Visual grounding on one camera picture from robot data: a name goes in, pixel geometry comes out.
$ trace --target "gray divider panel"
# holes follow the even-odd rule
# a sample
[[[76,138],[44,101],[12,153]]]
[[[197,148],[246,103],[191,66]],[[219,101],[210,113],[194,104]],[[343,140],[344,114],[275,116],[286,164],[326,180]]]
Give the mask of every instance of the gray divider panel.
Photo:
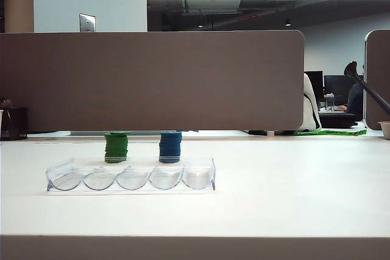
[[[303,36],[247,32],[0,34],[0,94],[30,130],[296,129]]]
[[[390,102],[390,30],[374,30],[366,37],[364,79],[382,98]],[[364,120],[368,127],[380,130],[379,121],[390,121],[388,115],[364,91]]]

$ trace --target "wall outlet plate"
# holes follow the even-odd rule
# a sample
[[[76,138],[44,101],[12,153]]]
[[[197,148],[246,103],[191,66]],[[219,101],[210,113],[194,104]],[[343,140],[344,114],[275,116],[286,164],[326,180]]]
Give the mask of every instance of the wall outlet plate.
[[[95,32],[96,18],[93,15],[80,13],[80,32]]]

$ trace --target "computer monitor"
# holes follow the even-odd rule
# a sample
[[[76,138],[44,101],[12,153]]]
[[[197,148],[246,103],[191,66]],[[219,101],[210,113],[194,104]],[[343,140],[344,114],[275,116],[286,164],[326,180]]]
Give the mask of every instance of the computer monitor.
[[[322,83],[322,71],[305,71],[313,87],[317,103],[324,99],[324,85]]]
[[[351,87],[356,83],[347,76],[324,76],[325,94],[335,95],[335,105],[346,105]]]

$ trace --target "white desk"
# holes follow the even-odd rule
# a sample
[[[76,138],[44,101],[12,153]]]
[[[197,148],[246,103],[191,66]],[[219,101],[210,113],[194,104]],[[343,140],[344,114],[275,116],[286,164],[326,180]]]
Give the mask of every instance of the white desk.
[[[158,153],[134,139],[131,154]],[[186,139],[216,191],[50,196],[45,170],[103,138],[1,142],[2,259],[390,259],[390,141],[368,136]]]

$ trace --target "water bottle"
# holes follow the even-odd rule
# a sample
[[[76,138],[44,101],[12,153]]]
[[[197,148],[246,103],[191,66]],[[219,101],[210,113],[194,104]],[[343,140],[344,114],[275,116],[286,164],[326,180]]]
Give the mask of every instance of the water bottle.
[[[327,111],[334,111],[336,106],[335,106],[335,95],[330,93],[326,94],[325,96],[325,103],[326,103],[326,109]]]

